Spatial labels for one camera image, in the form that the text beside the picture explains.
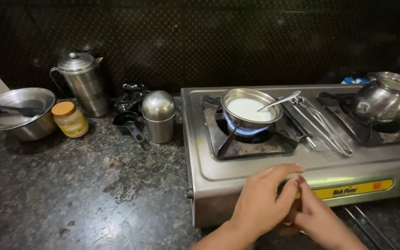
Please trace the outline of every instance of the yellow label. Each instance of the yellow label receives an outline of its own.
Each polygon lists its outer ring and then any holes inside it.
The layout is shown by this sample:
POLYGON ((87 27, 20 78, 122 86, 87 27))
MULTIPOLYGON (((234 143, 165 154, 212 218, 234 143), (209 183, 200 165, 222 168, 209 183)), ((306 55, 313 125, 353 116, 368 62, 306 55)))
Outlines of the yellow label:
POLYGON ((63 131, 63 133, 69 137, 78 137, 87 132, 89 125, 84 119, 84 116, 81 116, 79 122, 69 125, 69 126, 60 126, 59 128, 63 131))
POLYGON ((365 194, 370 192, 383 191, 393 186, 393 180, 383 180, 375 182, 367 182, 360 184, 353 184, 349 186, 339 186, 332 188, 324 188, 313 190, 320 199, 330 199, 336 197, 344 197, 355 194, 365 194))

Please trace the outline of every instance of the milk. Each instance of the milk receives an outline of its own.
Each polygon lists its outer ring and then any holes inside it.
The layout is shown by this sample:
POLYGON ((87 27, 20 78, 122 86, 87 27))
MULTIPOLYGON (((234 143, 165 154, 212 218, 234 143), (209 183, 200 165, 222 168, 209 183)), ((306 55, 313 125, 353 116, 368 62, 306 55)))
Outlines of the milk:
POLYGON ((261 102, 253 99, 238 98, 230 101, 228 105, 226 105, 226 108, 241 118, 255 122, 268 122, 272 120, 271 113, 268 111, 268 109, 257 112, 264 106, 265 105, 263 105, 261 102))

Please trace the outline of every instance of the jug handle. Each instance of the jug handle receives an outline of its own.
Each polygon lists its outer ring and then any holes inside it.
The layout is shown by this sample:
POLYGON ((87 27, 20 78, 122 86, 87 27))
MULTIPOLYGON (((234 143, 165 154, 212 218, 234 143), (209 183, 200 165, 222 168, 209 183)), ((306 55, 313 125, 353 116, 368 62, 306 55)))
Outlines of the jug handle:
POLYGON ((59 87, 58 83, 56 83, 55 79, 54 79, 53 76, 52 76, 52 71, 55 71, 55 70, 58 71, 58 68, 57 68, 57 67, 53 67, 53 68, 51 68, 50 71, 49 71, 49 75, 50 75, 50 77, 52 78, 53 82, 54 82, 55 85, 58 87, 58 89, 61 91, 61 93, 63 93, 63 95, 64 95, 64 97, 65 97, 66 99, 75 100, 75 98, 70 98, 70 97, 66 96, 66 94, 64 93, 64 91, 59 87))

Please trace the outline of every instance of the blue flame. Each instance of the blue flame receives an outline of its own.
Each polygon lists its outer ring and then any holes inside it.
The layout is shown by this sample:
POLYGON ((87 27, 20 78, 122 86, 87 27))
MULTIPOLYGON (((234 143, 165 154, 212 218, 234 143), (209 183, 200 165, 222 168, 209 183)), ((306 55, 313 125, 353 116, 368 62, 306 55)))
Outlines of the blue flame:
MULTIPOLYGON (((228 122, 229 128, 231 130, 234 130, 234 128, 236 128, 236 126, 234 125, 234 123, 231 122, 231 120, 229 119, 228 115, 226 114, 226 111, 223 110, 223 115, 225 116, 226 122, 228 122)), ((258 132, 262 132, 265 129, 267 129, 269 127, 266 126, 265 128, 259 128, 256 130, 252 130, 252 129, 245 129, 245 128, 237 128, 236 133, 237 134, 241 134, 241 135, 254 135, 257 134, 258 132)))

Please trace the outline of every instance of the tiled wall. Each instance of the tiled wall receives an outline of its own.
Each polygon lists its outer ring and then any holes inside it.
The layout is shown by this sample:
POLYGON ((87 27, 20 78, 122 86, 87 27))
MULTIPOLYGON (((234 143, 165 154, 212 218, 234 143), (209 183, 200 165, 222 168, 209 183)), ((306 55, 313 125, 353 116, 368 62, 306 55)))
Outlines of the tiled wall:
POLYGON ((400 0, 0 0, 9 88, 58 93, 49 69, 70 51, 103 56, 115 93, 340 83, 400 72, 400 0))

